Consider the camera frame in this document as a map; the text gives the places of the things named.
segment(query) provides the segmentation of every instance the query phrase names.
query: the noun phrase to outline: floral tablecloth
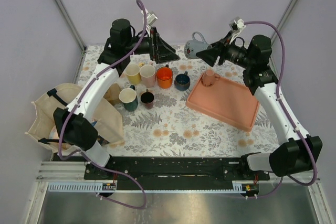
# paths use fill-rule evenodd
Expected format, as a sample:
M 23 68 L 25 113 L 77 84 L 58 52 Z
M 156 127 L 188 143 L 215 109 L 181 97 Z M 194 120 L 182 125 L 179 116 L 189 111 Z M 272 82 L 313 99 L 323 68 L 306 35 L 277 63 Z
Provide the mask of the floral tablecloth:
M 140 95 L 146 90 L 143 84 L 136 86 L 139 106 L 128 112 L 122 104 L 115 108 L 123 116 L 124 140 L 122 146 L 107 145 L 107 151 L 114 156 L 195 156 L 195 157 L 239 157 L 251 152 L 272 152 L 278 147 L 275 131 L 262 106 L 252 131 L 247 133 L 222 123 L 207 115 L 185 106 L 186 99 L 208 66 L 202 60 L 189 60 L 184 56 L 183 46 L 173 46 L 181 57 L 180 61 L 170 62 L 174 72 L 188 71 L 190 88 L 178 91 L 174 84 L 169 89 L 161 89 L 157 84 L 150 88 L 154 93 L 154 108 L 147 110 L 140 103 Z M 92 75 L 103 46 L 88 47 L 83 68 L 78 80 L 84 86 Z M 131 62 L 149 63 L 149 55 L 134 55 Z M 243 84 L 243 70 L 230 62 L 215 66 L 221 76 Z M 122 74 L 118 79 L 120 88 L 130 86 Z

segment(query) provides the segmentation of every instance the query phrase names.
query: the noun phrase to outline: mug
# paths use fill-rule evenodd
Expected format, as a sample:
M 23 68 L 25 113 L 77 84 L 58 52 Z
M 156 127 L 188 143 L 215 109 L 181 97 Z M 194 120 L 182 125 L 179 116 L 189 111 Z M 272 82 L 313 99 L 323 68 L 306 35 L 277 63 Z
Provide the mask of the mug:
M 198 34 L 201 37 L 202 41 L 197 40 L 195 38 L 195 34 Z M 193 40 L 188 40 L 184 46 L 184 55 L 188 59 L 198 59 L 196 53 L 212 48 L 212 46 L 206 42 L 205 38 L 199 31 L 193 32 L 191 37 Z
M 175 77 L 175 87 L 180 91 L 185 91 L 190 87 L 188 72 L 180 73 Z
M 141 81 L 140 77 L 140 67 L 143 64 L 135 64 L 135 63 L 130 63 L 128 66 L 125 68 L 125 74 L 127 76 L 127 79 L 129 82 L 133 85 L 137 85 Z
M 145 108 L 150 110 L 154 106 L 154 95 L 146 89 L 146 92 L 143 93 L 140 97 L 141 102 L 145 105 Z
M 203 86 L 210 87 L 215 81 L 220 79 L 220 75 L 215 73 L 214 70 L 208 69 L 202 75 L 202 84 Z
M 126 110 L 134 111 L 138 107 L 138 97 L 136 94 L 134 85 L 120 91 L 119 100 L 122 102 Z
M 162 89 L 169 88 L 173 83 L 173 70 L 169 68 L 168 65 L 159 68 L 156 72 L 156 77 L 158 78 L 158 85 Z
M 153 66 L 153 63 L 149 65 L 143 65 L 140 68 L 140 76 L 143 84 L 146 86 L 146 88 L 151 88 L 155 85 L 156 82 L 156 75 L 155 75 L 156 69 Z

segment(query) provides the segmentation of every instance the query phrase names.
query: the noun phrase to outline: tray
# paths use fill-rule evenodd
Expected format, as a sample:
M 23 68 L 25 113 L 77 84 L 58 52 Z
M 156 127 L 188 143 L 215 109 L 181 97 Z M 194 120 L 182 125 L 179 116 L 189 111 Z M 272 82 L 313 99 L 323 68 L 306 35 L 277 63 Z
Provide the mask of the tray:
M 205 87 L 201 78 L 202 75 L 190 93 L 186 106 L 250 132 L 259 109 L 259 102 L 250 90 L 223 77 L 211 87 Z

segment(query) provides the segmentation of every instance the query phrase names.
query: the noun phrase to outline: yellow mug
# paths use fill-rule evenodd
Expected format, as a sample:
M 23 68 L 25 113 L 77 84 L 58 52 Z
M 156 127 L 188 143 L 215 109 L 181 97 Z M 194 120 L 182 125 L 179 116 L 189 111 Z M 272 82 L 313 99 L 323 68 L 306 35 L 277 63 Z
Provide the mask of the yellow mug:
M 130 63 L 125 68 L 125 74 L 131 84 L 137 85 L 140 83 L 141 81 L 140 67 L 142 67 L 143 65 L 144 63 L 140 63 L 140 64 Z

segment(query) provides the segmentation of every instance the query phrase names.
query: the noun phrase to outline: gray mug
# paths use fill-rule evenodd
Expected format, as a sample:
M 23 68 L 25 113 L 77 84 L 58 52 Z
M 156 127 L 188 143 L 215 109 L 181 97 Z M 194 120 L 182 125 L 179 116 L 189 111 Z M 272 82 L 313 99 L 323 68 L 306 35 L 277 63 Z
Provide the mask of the gray mug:
M 201 37 L 202 41 L 197 40 L 195 38 L 195 34 L 198 34 Z M 188 40 L 184 46 L 184 55 L 188 59 L 198 59 L 196 53 L 212 48 L 212 46 L 206 42 L 205 38 L 199 31 L 193 32 L 191 37 L 193 38 L 193 40 Z

